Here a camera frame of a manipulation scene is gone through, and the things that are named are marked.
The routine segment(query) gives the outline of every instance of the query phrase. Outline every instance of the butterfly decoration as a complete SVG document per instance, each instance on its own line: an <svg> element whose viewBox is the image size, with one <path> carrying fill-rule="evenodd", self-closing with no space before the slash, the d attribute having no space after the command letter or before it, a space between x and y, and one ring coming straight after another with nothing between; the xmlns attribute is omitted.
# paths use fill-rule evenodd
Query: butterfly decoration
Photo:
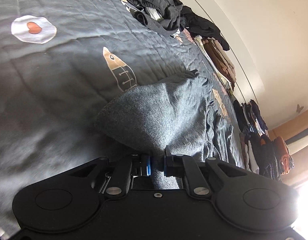
<svg viewBox="0 0 308 240"><path fill-rule="evenodd" d="M297 113L300 113L302 110L304 109L304 107L300 107L299 104L297 104L297 109L296 109L296 112Z"/></svg>

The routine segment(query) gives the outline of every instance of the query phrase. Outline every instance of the bed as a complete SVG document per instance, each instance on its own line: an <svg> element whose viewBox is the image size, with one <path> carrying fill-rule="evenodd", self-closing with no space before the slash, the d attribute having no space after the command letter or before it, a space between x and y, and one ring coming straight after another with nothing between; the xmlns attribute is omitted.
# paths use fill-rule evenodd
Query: bed
<svg viewBox="0 0 308 240"><path fill-rule="evenodd" d="M198 69L213 81L219 112L233 125L237 150L229 162L243 167L230 97L206 58L183 32L157 34L131 10L124 0L0 0L0 226L8 235L19 229L11 203L21 188L132 152L94 127L100 109L126 86ZM28 25L42 32L31 40L19 31L21 17L46 29ZM108 52L126 63L133 81L107 65Z"/></svg>

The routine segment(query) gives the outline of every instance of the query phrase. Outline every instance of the brown folded clothes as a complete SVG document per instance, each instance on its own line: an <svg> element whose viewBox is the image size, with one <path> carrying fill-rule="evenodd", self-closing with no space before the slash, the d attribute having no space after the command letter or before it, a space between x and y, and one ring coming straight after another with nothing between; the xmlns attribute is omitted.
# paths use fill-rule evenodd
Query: brown folded clothes
<svg viewBox="0 0 308 240"><path fill-rule="evenodd" d="M232 89L234 90L234 84L236 82L234 66L224 50L220 49L222 48L221 44L219 44L217 40L205 39L203 45L217 70L231 82Z"/></svg>
<svg viewBox="0 0 308 240"><path fill-rule="evenodd" d="M290 156L289 149L281 136L275 138L274 147L279 172L281 174L288 174L294 168L294 160Z"/></svg>

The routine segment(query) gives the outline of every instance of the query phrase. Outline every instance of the screw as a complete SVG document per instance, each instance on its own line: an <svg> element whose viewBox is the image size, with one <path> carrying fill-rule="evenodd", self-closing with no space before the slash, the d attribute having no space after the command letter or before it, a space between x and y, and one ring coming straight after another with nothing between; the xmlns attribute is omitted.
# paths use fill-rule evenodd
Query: screw
<svg viewBox="0 0 308 240"><path fill-rule="evenodd" d="M194 193L196 195L207 195L210 192L208 188L205 187L197 187L194 189Z"/></svg>
<svg viewBox="0 0 308 240"><path fill-rule="evenodd" d="M163 195L161 193L157 192L157 193L154 193L154 197L160 198L160 197L163 197Z"/></svg>
<svg viewBox="0 0 308 240"><path fill-rule="evenodd" d="M122 192L122 190L119 187L109 187L106 189L106 193L110 195L118 195Z"/></svg>

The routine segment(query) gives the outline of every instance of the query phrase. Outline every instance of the black cloth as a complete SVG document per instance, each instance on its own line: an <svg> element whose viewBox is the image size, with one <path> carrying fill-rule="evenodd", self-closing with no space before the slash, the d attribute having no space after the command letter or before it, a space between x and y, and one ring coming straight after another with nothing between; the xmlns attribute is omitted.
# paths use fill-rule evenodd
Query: black cloth
<svg viewBox="0 0 308 240"><path fill-rule="evenodd" d="M256 133L251 132L249 136L259 174L270 179L281 180L273 142L266 135L260 138Z"/></svg>
<svg viewBox="0 0 308 240"><path fill-rule="evenodd" d="M251 105L248 105L246 103L244 103L244 109L245 109L245 113L246 113L246 117L247 117L247 120L249 121L250 123L250 127L252 128L252 130L257 133L257 128L256 128L256 124L255 124L255 121L253 120L252 116L251 116L251 108L252 106Z"/></svg>
<svg viewBox="0 0 308 240"><path fill-rule="evenodd" d="M258 122L259 122L260 127L261 127L264 131L265 131L265 130L268 130L268 127L267 127L265 121L263 120L262 116L260 115L259 107L258 107L258 105L256 104L256 102L255 102L253 99L251 99L249 102L250 102L251 105L252 105L253 112L254 112L254 114L255 114L255 116L256 116Z"/></svg>
<svg viewBox="0 0 308 240"><path fill-rule="evenodd" d="M181 17L181 26L186 28L191 34L215 38L222 45L223 50L230 50L229 44L221 36L220 29L214 23L196 15L188 6L183 6Z"/></svg>
<svg viewBox="0 0 308 240"><path fill-rule="evenodd" d="M141 11L134 13L134 18L147 28L170 36L180 27L182 2L179 0L129 0L136 8ZM163 17L163 20L156 21L151 18L145 8L154 8Z"/></svg>
<svg viewBox="0 0 308 240"><path fill-rule="evenodd" d="M237 100L233 102L233 107L235 110L239 129L241 130L241 132L246 132L246 130L248 130L248 126L244 116L243 107L239 104Z"/></svg>

